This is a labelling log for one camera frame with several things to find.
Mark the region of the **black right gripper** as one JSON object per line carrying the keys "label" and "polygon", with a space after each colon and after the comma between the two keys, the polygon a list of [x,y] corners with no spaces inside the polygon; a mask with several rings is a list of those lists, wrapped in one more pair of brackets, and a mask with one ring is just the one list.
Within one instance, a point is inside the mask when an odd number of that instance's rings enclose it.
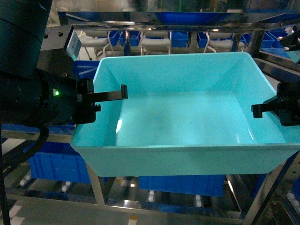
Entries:
{"label": "black right gripper", "polygon": [[251,105],[254,118],[262,118],[263,113],[270,112],[280,118],[282,126],[300,125],[300,82],[281,82],[277,86],[277,97],[272,97],[262,104]]}

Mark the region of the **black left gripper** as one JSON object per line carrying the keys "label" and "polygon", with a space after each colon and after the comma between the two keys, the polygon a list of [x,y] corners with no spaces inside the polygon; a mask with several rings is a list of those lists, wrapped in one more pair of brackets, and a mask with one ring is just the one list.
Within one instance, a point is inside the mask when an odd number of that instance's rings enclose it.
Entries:
{"label": "black left gripper", "polygon": [[[89,103],[82,96],[89,94]],[[96,121],[96,112],[101,106],[95,102],[128,99],[128,87],[122,84],[120,90],[94,93],[90,78],[73,79],[53,74],[43,76],[41,96],[41,123],[48,126],[64,125],[69,122],[88,124]]]}

